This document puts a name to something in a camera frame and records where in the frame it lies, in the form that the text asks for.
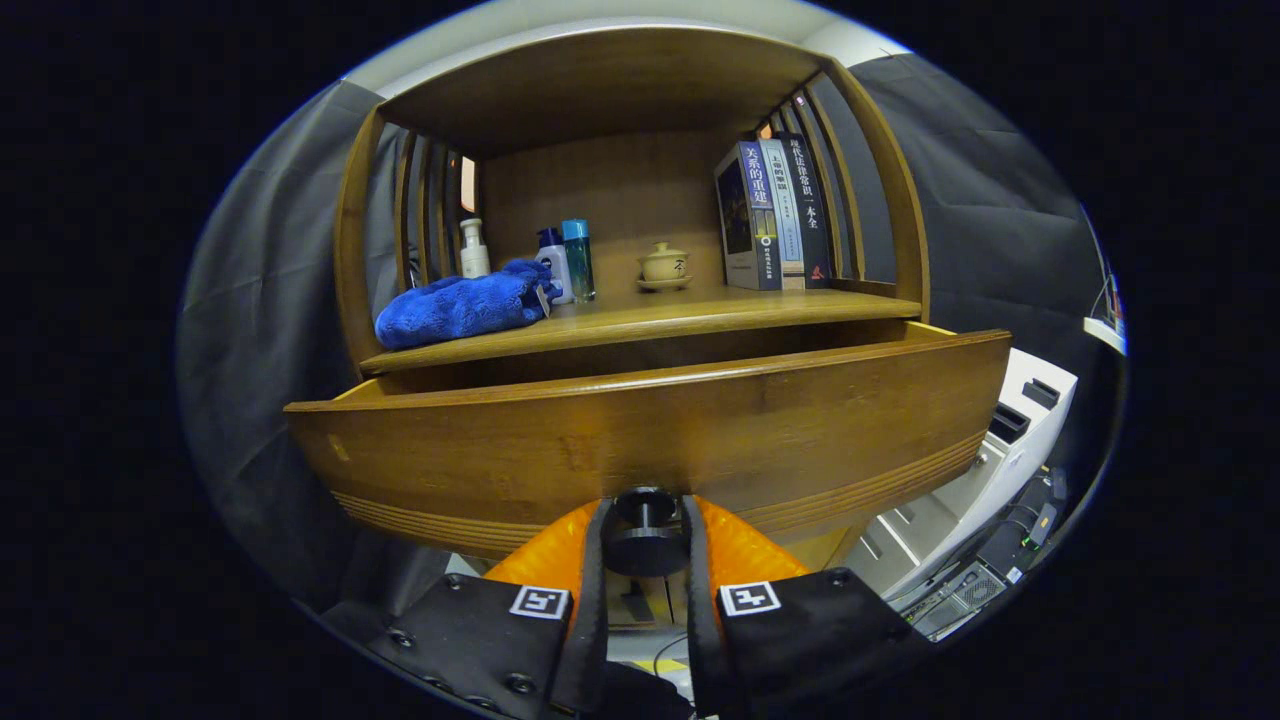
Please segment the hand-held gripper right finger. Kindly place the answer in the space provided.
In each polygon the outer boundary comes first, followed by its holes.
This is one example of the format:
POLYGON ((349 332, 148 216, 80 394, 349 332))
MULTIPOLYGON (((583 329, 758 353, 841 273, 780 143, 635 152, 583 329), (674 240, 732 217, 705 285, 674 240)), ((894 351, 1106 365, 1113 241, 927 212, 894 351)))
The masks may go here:
POLYGON ((681 498, 687 651, 701 719, 854 717, 934 643, 847 568, 812 571, 733 512, 681 498))

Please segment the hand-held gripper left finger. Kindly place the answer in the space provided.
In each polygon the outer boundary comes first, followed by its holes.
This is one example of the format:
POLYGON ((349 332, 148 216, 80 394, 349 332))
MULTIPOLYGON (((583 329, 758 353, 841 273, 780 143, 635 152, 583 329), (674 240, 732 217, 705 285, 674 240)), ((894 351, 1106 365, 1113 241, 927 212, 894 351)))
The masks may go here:
POLYGON ((484 717, 577 719, 599 703, 611 502, 575 509, 483 577, 448 573, 367 651, 484 717))

